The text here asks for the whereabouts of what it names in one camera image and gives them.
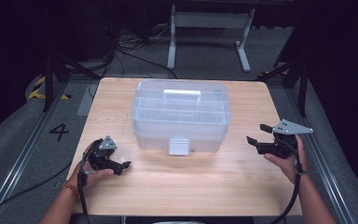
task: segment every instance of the clear plastic storage box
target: clear plastic storage box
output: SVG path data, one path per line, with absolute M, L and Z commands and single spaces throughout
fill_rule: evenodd
M 217 151 L 231 121 L 223 84 L 165 79 L 139 82 L 131 116 L 139 147 L 173 155 Z

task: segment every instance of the white metal frame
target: white metal frame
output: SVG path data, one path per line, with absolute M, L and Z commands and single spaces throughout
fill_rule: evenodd
M 254 9 L 248 13 L 209 13 L 209 12 L 176 12 L 175 5 L 172 5 L 171 12 L 171 42 L 168 53 L 167 67 L 175 67 L 176 52 L 176 27 L 208 27 L 208 28 L 227 28 L 242 29 L 241 41 L 236 41 L 236 47 L 241 59 L 241 65 L 244 72 L 250 72 L 251 67 L 245 54 L 244 45 L 252 25 Z

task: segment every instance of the person's right hand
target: person's right hand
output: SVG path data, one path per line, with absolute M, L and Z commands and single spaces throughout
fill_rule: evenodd
M 298 135 L 296 135 L 296 140 L 297 140 L 298 154 L 299 154 L 300 162 L 302 164 L 302 168 L 303 168 L 303 170 L 307 171 L 308 165 L 307 165 L 307 160 L 306 160 L 306 156 L 305 156 L 303 141 L 302 141 L 301 137 Z M 296 181 L 296 168 L 295 168 L 296 157 L 295 157 L 295 155 L 292 155 L 286 159 L 282 159 L 282 158 L 276 157 L 272 154 L 266 153 L 264 155 L 264 158 L 266 158 L 268 161 L 270 161 L 270 162 L 274 163 L 275 165 L 277 165 L 278 167 L 280 167 L 282 172 L 287 176 L 287 178 L 290 180 L 290 182 L 295 184 L 295 181 Z

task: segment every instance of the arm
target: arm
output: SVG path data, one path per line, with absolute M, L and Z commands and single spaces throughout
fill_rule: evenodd
M 66 184 L 74 186 L 75 190 L 77 190 L 77 173 L 79 172 L 79 168 L 80 164 L 77 165 L 71 177 L 66 181 Z M 88 162 L 85 165 L 85 169 L 92 169 Z M 83 190 L 89 189 L 97 180 L 112 174 L 113 170 L 106 169 L 100 170 L 96 174 L 89 175 L 87 186 L 83 188 Z M 61 189 L 39 224 L 68 224 L 71 219 L 72 208 L 75 201 L 76 194 L 71 189 Z
M 303 169 L 308 170 L 308 165 L 305 157 L 304 145 L 301 138 L 296 135 L 298 142 L 298 152 Z M 271 154 L 265 154 L 264 157 L 279 166 L 282 172 L 289 178 L 292 183 L 295 183 L 296 170 L 294 166 L 295 157 L 289 157 L 287 159 L 281 159 Z M 298 198 L 301 204 L 301 210 L 305 223 L 307 224 L 319 224 L 319 223 L 336 223 L 333 215 L 328 210 L 327 206 L 322 199 L 319 191 L 316 189 L 309 175 L 302 175 L 300 179 L 300 187 L 298 191 Z

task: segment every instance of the white handle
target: white handle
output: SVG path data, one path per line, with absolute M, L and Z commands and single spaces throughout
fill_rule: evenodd
M 164 90 L 164 100 L 185 100 L 188 101 L 200 101 L 201 91 L 182 91 L 182 90 Z

